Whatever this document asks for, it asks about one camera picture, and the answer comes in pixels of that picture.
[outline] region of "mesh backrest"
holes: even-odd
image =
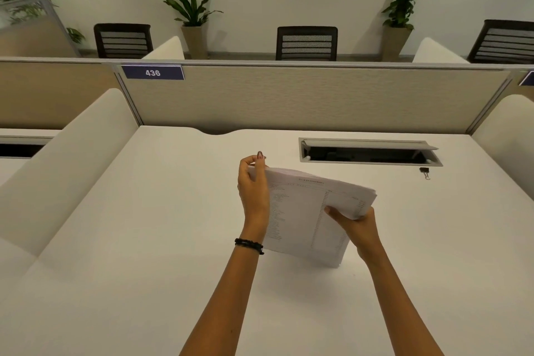
[[[467,60],[472,63],[533,64],[534,23],[486,20]]]
[[[335,27],[279,27],[276,59],[335,61],[337,57],[337,28]]]
[[[148,24],[97,24],[95,39],[100,58],[141,59],[153,50]]]

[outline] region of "stack of paper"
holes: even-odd
[[[249,173],[255,177],[253,167]],[[325,206],[357,219],[373,204],[376,192],[298,170],[270,167],[265,173],[271,194],[271,215],[264,248],[338,267],[349,238],[324,212]]]

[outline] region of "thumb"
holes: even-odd
[[[256,168],[256,181],[264,182],[266,180],[265,176],[265,157],[262,154],[262,151],[258,152],[258,157],[254,164]]]
[[[350,218],[345,217],[343,214],[341,214],[337,209],[326,206],[325,207],[325,213],[327,213],[330,218],[337,221],[339,225],[341,225],[341,228],[343,228],[345,231],[349,228],[349,226],[354,223],[354,220],[351,220]]]

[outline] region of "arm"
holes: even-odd
[[[325,212],[347,232],[369,268],[395,355],[443,356],[385,253],[373,208],[359,220],[346,218],[331,207]]]
[[[256,180],[248,174],[255,163]],[[244,208],[240,238],[263,242],[269,223],[269,188],[261,152],[241,160],[238,190]],[[236,246],[208,305],[200,316],[180,356],[231,356],[236,353],[259,253]]]

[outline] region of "plant pot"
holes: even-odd
[[[396,62],[411,33],[411,29],[384,26],[380,54],[382,62]]]
[[[205,28],[205,24],[199,27],[182,26],[182,33],[193,60],[208,59]]]

